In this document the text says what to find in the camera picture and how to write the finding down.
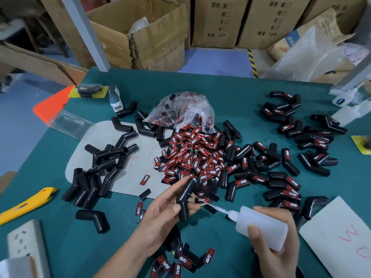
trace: right hand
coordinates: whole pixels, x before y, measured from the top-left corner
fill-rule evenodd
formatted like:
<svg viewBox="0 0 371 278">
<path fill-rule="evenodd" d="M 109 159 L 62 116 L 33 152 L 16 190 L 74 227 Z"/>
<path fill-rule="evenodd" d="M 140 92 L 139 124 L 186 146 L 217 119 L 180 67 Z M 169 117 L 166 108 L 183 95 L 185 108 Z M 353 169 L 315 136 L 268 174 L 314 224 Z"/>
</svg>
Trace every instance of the right hand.
<svg viewBox="0 0 371 278">
<path fill-rule="evenodd" d="M 289 229 L 282 252 L 268 248 L 262 233 L 255 225 L 248 227 L 248 236 L 259 257 L 260 269 L 265 278 L 295 278 L 299 258 L 299 237 L 291 213 L 285 209 L 254 207 L 254 210 L 285 222 Z"/>
</svg>

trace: yellow utility knife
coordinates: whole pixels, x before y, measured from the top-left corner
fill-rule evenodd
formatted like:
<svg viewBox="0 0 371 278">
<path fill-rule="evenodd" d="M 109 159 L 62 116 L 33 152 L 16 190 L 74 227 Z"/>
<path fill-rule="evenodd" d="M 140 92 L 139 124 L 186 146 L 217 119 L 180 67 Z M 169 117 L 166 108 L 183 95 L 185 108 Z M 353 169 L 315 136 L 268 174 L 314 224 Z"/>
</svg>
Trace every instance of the yellow utility knife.
<svg viewBox="0 0 371 278">
<path fill-rule="evenodd" d="M 15 218 L 24 215 L 49 202 L 52 199 L 51 194 L 56 191 L 57 189 L 54 187 L 45 187 L 21 204 L 1 213 L 0 225 L 6 224 L 7 222 L 14 220 Z"/>
</svg>

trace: orange plastic piece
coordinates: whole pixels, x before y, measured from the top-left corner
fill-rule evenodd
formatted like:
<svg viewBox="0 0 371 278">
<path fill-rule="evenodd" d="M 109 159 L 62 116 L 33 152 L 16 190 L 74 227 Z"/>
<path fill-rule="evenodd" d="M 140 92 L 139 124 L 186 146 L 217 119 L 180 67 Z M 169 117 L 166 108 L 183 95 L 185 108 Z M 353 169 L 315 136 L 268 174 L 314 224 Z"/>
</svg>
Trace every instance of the orange plastic piece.
<svg viewBox="0 0 371 278">
<path fill-rule="evenodd" d="M 68 86 L 33 108 L 34 113 L 46 124 L 62 111 L 74 86 Z"/>
</svg>

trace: left hand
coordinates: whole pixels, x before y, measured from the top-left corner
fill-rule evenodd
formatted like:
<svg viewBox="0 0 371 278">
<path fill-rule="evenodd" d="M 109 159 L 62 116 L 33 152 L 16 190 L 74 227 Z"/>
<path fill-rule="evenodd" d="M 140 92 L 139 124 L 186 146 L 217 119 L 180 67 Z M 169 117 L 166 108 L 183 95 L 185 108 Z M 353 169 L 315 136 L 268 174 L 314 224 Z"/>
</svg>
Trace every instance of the left hand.
<svg viewBox="0 0 371 278">
<path fill-rule="evenodd" d="M 135 241 L 135 245 L 146 257 L 150 257 L 161 247 L 170 230 L 179 221 L 180 205 L 175 204 L 175 200 L 188 179 L 189 177 L 181 179 L 154 199 L 132 234 L 130 240 Z M 189 214 L 193 215 L 201 205 L 188 202 L 188 208 Z"/>
</svg>

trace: white paper sheet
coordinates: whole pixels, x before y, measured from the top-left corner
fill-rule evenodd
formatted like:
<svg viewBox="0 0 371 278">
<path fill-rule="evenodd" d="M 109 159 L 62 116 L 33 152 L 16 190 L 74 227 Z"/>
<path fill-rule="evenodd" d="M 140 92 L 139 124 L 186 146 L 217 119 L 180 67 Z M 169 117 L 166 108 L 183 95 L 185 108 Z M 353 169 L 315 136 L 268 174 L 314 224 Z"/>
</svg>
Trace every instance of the white paper sheet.
<svg viewBox="0 0 371 278">
<path fill-rule="evenodd" d="M 299 233 L 334 278 L 371 277 L 371 231 L 341 197 Z"/>
<path fill-rule="evenodd" d="M 121 123 L 133 126 L 136 130 L 135 124 Z M 169 137 L 171 132 L 172 130 L 165 130 L 165 137 Z M 76 147 L 67 164 L 65 172 L 67 180 L 72 183 L 75 168 L 83 168 L 84 170 L 91 168 L 93 156 L 84 149 L 85 145 L 91 144 L 103 150 L 107 144 L 115 145 L 122 134 L 124 133 L 115 130 L 111 121 L 102 121 L 92 126 Z M 155 165 L 153 159 L 161 156 L 161 148 L 155 138 L 142 135 L 129 139 L 126 146 L 134 143 L 138 145 L 139 150 L 129 156 L 125 168 L 117 176 L 111 191 L 139 196 L 149 188 L 151 194 L 148 198 L 154 199 L 169 187 L 168 184 L 161 183 L 165 174 L 153 168 Z M 145 186 L 142 186 L 140 182 L 145 175 L 150 175 L 150 179 Z"/>
</svg>

